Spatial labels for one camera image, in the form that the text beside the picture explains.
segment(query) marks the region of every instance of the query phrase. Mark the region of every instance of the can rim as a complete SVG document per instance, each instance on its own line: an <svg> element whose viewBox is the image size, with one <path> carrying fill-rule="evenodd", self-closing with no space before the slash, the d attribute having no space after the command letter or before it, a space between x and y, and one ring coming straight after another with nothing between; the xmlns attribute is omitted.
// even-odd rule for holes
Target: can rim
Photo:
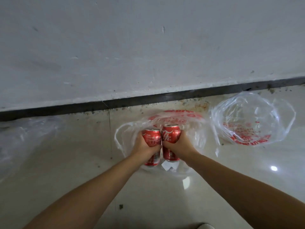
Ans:
<svg viewBox="0 0 305 229"><path fill-rule="evenodd" d="M160 130L157 129L157 128L146 128L145 130L147 130L147 131L160 131Z"/></svg>
<svg viewBox="0 0 305 229"><path fill-rule="evenodd" d="M179 126L179 125L177 125L177 124L166 124L166 125L164 125L164 127L177 127L177 126Z"/></svg>

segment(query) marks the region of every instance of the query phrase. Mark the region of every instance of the white wall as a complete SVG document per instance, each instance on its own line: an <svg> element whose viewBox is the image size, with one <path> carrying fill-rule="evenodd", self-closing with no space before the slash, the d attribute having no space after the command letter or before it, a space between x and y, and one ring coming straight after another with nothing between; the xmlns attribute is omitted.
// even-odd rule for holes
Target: white wall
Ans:
<svg viewBox="0 0 305 229"><path fill-rule="evenodd" d="M0 0L0 110L304 76L304 10L305 0Z"/></svg>

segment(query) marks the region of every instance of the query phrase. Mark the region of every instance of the person's left arm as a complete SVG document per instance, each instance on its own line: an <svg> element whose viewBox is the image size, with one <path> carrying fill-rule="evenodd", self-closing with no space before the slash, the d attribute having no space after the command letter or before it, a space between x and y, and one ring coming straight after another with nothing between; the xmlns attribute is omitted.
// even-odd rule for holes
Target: person's left arm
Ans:
<svg viewBox="0 0 305 229"><path fill-rule="evenodd" d="M139 132L130 156L65 194L37 215L24 229L93 228L131 175L160 149L161 145L149 147Z"/></svg>

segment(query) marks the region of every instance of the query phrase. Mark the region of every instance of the person's right hand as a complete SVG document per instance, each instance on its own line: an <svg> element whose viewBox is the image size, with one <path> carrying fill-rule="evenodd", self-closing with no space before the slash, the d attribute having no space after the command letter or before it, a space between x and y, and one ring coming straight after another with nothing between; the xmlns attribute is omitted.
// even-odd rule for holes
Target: person's right hand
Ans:
<svg viewBox="0 0 305 229"><path fill-rule="evenodd" d="M162 146L172 150L180 159L185 160L189 155L198 153L193 147L184 130L181 130L181 135L176 143L162 141Z"/></svg>

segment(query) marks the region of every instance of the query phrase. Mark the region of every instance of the person's right arm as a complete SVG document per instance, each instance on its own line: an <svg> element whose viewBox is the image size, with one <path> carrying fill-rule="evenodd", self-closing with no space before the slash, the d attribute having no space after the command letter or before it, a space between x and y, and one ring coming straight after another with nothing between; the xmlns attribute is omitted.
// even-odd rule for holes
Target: person's right arm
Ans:
<svg viewBox="0 0 305 229"><path fill-rule="evenodd" d="M305 228L303 202L201 155L183 130L175 144L162 143L199 173L253 228Z"/></svg>

